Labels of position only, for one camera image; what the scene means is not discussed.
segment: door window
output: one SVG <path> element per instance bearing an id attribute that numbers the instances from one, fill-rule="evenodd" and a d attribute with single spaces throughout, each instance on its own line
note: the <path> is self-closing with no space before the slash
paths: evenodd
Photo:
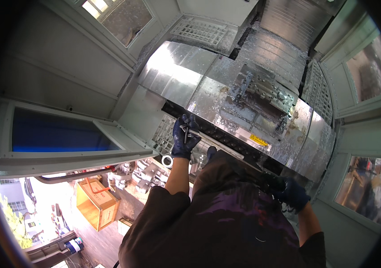
<path id="1" fill-rule="evenodd" d="M 381 95 L 381 35 L 347 61 L 358 102 Z"/>
<path id="2" fill-rule="evenodd" d="M 352 157 L 335 202 L 381 224 L 381 158 Z"/>
<path id="3" fill-rule="evenodd" d="M 125 47 L 153 18 L 143 0 L 88 0 L 82 7 Z"/>
<path id="4" fill-rule="evenodd" d="M 81 152 L 120 150 L 91 121 L 15 109 L 13 152 Z"/>

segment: dark shirt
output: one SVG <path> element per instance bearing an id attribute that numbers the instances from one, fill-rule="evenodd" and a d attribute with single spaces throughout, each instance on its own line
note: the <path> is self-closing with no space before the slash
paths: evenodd
<path id="1" fill-rule="evenodd" d="M 326 267 L 323 233 L 302 247 L 278 201 L 247 182 L 192 202 L 156 186 L 124 236 L 121 267 Z"/>

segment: person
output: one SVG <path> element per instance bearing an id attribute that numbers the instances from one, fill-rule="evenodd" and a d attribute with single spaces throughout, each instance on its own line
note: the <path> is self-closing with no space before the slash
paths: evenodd
<path id="1" fill-rule="evenodd" d="M 171 174 L 165 188 L 150 190 L 124 236 L 121 267 L 326 267 L 310 197 L 291 178 L 282 192 L 267 194 L 246 181 L 260 171 L 211 147 L 191 201 L 188 165 L 201 138 L 190 135 L 185 143 L 184 125 L 198 128 L 193 115 L 176 121 Z M 299 239 L 279 200 L 298 213 Z"/>

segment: rust stain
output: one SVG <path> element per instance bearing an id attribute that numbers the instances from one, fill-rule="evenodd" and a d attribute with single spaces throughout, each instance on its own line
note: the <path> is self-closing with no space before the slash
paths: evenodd
<path id="1" fill-rule="evenodd" d="M 229 87 L 223 87 L 219 90 L 220 93 L 227 93 L 229 91 Z"/>

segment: gloved hand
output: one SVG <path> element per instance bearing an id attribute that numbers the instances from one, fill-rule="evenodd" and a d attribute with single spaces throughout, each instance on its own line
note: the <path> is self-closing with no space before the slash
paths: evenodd
<path id="1" fill-rule="evenodd" d="M 190 118 L 186 115 L 182 115 L 182 118 L 178 118 L 172 129 L 172 136 L 174 138 L 174 147 L 171 151 L 172 158 L 180 157 L 190 160 L 191 151 L 201 140 L 201 137 L 194 134 L 188 136 L 186 143 L 184 143 L 184 131 L 180 126 L 186 125 L 190 130 L 198 132 L 198 124 L 195 122 L 195 116 L 191 115 Z"/>
<path id="2" fill-rule="evenodd" d="M 300 212 L 307 202 L 310 200 L 310 196 L 307 196 L 305 189 L 302 188 L 293 178 L 284 177 L 286 188 L 283 192 L 271 191 L 273 196 L 279 201 L 288 204 L 295 208 L 295 211 Z"/>

